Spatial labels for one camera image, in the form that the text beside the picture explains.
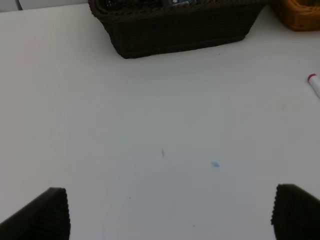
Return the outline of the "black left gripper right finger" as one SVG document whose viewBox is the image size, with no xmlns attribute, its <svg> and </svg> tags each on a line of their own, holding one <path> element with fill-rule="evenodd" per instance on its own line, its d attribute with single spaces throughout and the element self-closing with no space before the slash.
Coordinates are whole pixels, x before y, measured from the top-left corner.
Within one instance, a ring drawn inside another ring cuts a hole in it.
<svg viewBox="0 0 320 240">
<path fill-rule="evenodd" d="M 294 184 L 279 184 L 270 222 L 277 240 L 318 240 L 320 200 Z"/>
</svg>

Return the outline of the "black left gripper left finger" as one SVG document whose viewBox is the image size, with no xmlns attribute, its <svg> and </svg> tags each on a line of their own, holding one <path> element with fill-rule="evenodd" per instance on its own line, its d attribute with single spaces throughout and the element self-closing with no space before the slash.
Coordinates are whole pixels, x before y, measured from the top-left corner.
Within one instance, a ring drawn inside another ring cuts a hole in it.
<svg viewBox="0 0 320 240">
<path fill-rule="evenodd" d="M 50 187 L 0 223 L 2 240 L 68 240 L 71 219 L 65 188 Z"/>
</svg>

